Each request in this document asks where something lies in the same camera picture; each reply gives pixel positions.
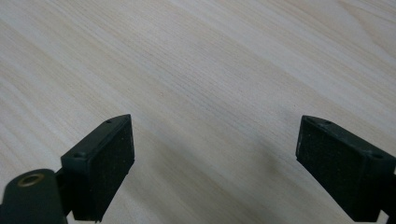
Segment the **wooden table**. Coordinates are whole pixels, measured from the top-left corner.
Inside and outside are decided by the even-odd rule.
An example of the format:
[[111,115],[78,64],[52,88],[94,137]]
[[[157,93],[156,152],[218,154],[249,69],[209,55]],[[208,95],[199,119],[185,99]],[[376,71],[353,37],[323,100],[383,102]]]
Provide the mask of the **wooden table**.
[[396,155],[395,40],[394,0],[1,0],[0,190],[131,114],[103,223],[353,223],[295,160],[300,118]]

